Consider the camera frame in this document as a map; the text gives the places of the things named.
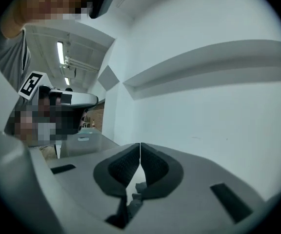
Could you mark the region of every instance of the brown wall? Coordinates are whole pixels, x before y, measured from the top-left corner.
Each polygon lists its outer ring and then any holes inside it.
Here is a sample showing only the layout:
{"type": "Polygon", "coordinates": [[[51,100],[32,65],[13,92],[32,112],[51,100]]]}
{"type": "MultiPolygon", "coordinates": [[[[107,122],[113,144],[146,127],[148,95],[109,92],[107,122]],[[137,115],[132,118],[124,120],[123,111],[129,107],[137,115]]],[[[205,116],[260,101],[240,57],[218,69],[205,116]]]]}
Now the brown wall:
{"type": "Polygon", "coordinates": [[[103,118],[103,110],[105,108],[105,102],[98,104],[93,110],[90,110],[86,114],[85,122],[90,122],[88,125],[92,127],[93,120],[95,122],[95,128],[99,131],[102,131],[102,118],[103,118]]]}

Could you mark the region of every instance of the black rectangular slot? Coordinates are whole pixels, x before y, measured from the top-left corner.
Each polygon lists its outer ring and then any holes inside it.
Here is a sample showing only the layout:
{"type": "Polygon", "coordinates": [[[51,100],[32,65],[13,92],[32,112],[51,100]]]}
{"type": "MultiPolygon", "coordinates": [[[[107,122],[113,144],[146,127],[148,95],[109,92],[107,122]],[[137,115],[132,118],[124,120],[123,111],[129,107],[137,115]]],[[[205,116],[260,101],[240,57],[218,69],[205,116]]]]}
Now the black rectangular slot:
{"type": "Polygon", "coordinates": [[[235,223],[242,221],[252,213],[245,202],[224,183],[213,185],[210,189],[235,223]]]}
{"type": "Polygon", "coordinates": [[[72,170],[74,168],[75,168],[74,165],[69,164],[65,166],[58,166],[58,167],[51,168],[51,171],[53,172],[53,174],[60,174],[72,170]]]}

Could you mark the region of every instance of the black and white square marker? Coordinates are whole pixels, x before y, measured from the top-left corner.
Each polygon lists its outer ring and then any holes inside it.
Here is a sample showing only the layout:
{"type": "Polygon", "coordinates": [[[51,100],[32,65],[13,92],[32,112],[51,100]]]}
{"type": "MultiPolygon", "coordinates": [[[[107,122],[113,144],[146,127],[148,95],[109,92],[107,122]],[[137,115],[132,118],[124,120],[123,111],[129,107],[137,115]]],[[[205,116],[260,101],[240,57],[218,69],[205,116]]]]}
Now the black and white square marker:
{"type": "Polygon", "coordinates": [[[37,74],[32,72],[28,79],[25,81],[21,87],[19,94],[26,99],[30,99],[33,95],[37,86],[39,86],[40,80],[42,79],[42,74],[37,74]]]}

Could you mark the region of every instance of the gray shirt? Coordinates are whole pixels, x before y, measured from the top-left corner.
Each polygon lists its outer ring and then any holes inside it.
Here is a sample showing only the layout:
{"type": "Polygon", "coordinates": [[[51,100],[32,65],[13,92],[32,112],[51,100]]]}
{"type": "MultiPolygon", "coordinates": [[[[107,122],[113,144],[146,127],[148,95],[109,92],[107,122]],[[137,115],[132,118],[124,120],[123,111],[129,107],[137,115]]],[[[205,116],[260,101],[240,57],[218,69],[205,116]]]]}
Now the gray shirt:
{"type": "Polygon", "coordinates": [[[26,42],[26,31],[7,39],[0,30],[0,71],[7,81],[18,91],[24,82],[30,65],[30,51],[26,42]]]}

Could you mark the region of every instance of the ceiling light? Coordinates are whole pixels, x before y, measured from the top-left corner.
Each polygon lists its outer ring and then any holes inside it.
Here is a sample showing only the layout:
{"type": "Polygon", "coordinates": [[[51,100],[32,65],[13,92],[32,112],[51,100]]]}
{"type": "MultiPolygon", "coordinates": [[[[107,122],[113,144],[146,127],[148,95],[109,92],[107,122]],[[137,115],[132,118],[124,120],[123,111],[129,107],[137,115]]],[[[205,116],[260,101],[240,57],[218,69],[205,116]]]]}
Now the ceiling light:
{"type": "Polygon", "coordinates": [[[67,85],[69,86],[69,79],[67,77],[64,78],[64,80],[66,81],[67,85]]]}
{"type": "Polygon", "coordinates": [[[64,64],[64,60],[63,60],[63,43],[61,41],[57,42],[57,50],[58,50],[59,62],[61,64],[64,64]]]}

